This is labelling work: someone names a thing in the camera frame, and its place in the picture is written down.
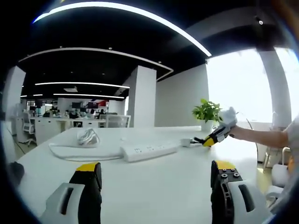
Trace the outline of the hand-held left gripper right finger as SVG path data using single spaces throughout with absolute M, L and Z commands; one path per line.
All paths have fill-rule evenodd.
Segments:
M 264 224 L 272 217 L 260 190 L 226 161 L 211 164 L 213 224 Z

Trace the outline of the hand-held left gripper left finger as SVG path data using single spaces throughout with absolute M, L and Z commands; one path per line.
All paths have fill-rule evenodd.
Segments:
M 46 200 L 43 224 L 100 224 L 102 176 L 99 162 L 78 167 Z

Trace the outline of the person's right hand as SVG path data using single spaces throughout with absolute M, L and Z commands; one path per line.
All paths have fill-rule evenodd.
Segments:
M 233 128 L 231 128 L 229 136 L 240 140 L 242 138 L 242 128 L 240 128 L 239 126 L 234 126 Z

